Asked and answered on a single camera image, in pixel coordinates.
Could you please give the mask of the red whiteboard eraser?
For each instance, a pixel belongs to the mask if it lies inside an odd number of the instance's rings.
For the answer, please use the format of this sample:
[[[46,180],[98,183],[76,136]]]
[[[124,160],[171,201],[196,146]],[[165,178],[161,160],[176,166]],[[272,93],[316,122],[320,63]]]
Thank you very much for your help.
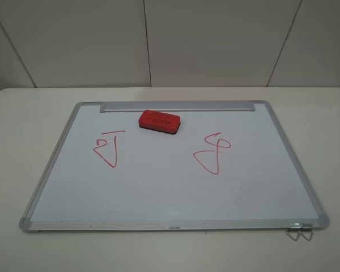
[[[181,125],[181,118],[175,114],[144,110],[138,124],[140,128],[158,131],[166,134],[176,134]]]

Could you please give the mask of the white aluminium-framed whiteboard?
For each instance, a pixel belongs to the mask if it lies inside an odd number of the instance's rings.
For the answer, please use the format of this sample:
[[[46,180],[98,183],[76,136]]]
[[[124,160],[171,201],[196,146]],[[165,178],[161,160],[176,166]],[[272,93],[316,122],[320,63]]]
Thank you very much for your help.
[[[270,103],[255,111],[143,112],[77,103],[19,222],[34,231],[289,229],[329,218]]]

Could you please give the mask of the grey marker tray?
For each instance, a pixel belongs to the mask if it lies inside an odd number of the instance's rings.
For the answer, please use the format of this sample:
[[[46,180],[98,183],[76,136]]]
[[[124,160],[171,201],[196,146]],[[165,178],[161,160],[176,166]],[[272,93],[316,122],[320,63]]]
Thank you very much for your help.
[[[108,112],[143,112],[145,110],[161,112],[191,111],[246,111],[254,112],[251,101],[119,101],[103,102],[100,113]]]

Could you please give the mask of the left metal hanging hook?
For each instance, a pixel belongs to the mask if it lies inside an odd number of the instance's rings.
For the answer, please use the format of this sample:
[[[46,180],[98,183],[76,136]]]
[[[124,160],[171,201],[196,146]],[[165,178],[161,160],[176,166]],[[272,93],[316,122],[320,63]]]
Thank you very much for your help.
[[[299,223],[290,224],[289,229],[286,231],[286,235],[293,241],[298,241],[300,237],[301,225]]]

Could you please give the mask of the metal hanging hook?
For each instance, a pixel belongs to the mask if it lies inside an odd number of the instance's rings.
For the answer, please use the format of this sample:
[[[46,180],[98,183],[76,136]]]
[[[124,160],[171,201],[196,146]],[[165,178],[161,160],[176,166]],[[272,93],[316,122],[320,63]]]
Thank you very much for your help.
[[[313,238],[313,225],[311,223],[302,224],[298,230],[299,236],[306,241],[311,241]]]
[[[300,237],[301,225],[299,223],[290,224],[289,229],[286,231],[286,235],[293,241],[298,241]]]

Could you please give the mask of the right metal hanging hook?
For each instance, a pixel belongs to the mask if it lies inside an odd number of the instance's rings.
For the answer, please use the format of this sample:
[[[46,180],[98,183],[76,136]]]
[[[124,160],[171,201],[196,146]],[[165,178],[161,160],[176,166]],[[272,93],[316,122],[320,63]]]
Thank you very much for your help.
[[[313,225],[311,223],[302,224],[298,230],[299,236],[306,241],[311,241],[313,238]]]

